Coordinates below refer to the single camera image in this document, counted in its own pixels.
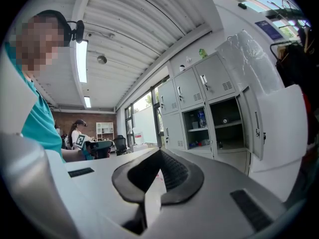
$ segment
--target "black slot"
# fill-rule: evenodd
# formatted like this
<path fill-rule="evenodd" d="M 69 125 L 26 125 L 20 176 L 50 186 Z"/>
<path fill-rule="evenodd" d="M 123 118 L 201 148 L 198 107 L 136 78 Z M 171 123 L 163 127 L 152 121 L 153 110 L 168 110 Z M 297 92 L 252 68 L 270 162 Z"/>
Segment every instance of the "black slot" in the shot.
<path fill-rule="evenodd" d="M 239 209 L 243 212 L 255 231 L 260 231 L 269 226 L 272 221 L 263 210 L 248 196 L 244 190 L 230 193 Z"/>
<path fill-rule="evenodd" d="M 74 170 L 74 171 L 70 171 L 68 172 L 70 177 L 76 177 L 76 176 L 80 176 L 80 175 L 84 175 L 87 173 L 93 173 L 94 170 L 92 168 L 83 168 L 83 169 L 79 169 L 79 170 Z"/>

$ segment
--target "locker vent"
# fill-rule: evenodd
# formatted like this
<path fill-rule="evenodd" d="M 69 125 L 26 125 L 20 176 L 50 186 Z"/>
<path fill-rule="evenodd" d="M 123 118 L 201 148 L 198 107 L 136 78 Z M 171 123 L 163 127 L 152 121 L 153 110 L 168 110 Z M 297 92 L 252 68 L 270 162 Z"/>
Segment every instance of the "locker vent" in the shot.
<path fill-rule="evenodd" d="M 184 142 L 183 141 L 177 141 L 177 145 L 179 147 L 184 147 Z"/>
<path fill-rule="evenodd" d="M 197 93 L 196 95 L 194 95 L 194 100 L 195 101 L 201 100 L 200 93 Z"/>
<path fill-rule="evenodd" d="M 225 82 L 225 83 L 223 83 L 223 88 L 224 88 L 224 90 L 226 91 L 226 90 L 232 89 L 233 86 L 231 85 L 230 82 Z"/>
<path fill-rule="evenodd" d="M 246 135 L 246 147 L 249 148 L 249 135 Z"/>

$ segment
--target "person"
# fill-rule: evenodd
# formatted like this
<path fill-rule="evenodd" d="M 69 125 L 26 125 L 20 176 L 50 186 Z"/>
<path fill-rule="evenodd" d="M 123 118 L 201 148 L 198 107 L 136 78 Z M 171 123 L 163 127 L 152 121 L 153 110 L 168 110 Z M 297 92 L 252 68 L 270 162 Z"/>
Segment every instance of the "person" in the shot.
<path fill-rule="evenodd" d="M 75 123 L 72 124 L 69 134 L 68 134 L 68 143 L 67 147 L 68 149 L 80 149 L 79 147 L 75 146 L 75 142 L 79 136 L 79 134 L 82 134 L 83 128 L 87 126 L 86 123 L 82 120 L 79 119 Z"/>
<path fill-rule="evenodd" d="M 64 159 L 78 160 L 80 150 L 62 149 L 62 139 L 54 128 L 51 110 L 31 78 L 57 58 L 58 47 L 68 46 L 70 37 L 64 16 L 54 10 L 43 11 L 16 28 L 13 40 L 5 43 L 5 49 L 13 66 L 37 96 L 37 101 L 22 128 L 23 137 L 40 143 L 44 149 L 59 153 Z"/>

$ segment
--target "red brick wall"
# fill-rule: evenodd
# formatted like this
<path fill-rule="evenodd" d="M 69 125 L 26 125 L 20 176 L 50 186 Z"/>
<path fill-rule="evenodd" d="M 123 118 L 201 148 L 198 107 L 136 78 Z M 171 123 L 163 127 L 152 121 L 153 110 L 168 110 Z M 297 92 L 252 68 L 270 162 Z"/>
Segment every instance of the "red brick wall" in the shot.
<path fill-rule="evenodd" d="M 52 112 L 56 124 L 63 130 L 63 133 L 68 134 L 72 124 L 80 119 L 84 120 L 88 125 L 82 131 L 90 137 L 96 138 L 96 123 L 97 122 L 113 122 L 114 138 L 117 137 L 116 115 L 115 114 L 80 114 L 80 113 L 60 113 Z M 106 138 L 112 138 L 111 134 L 105 135 Z"/>

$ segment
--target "ceiling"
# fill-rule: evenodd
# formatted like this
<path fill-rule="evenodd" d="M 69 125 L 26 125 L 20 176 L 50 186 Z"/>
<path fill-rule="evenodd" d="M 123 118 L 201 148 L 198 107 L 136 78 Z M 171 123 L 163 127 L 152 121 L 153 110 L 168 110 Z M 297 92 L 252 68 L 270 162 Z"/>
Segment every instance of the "ceiling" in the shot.
<path fill-rule="evenodd" d="M 55 0 L 67 19 L 75 0 Z M 169 47 L 204 23 L 200 13 L 187 0 L 88 0 L 84 10 L 84 39 L 89 41 L 87 83 L 83 95 L 91 99 L 92 109 L 110 109 L 125 95 L 140 75 Z M 105 65 L 97 56 L 105 55 Z M 57 106 L 83 109 L 76 88 L 70 51 L 36 77 Z"/>

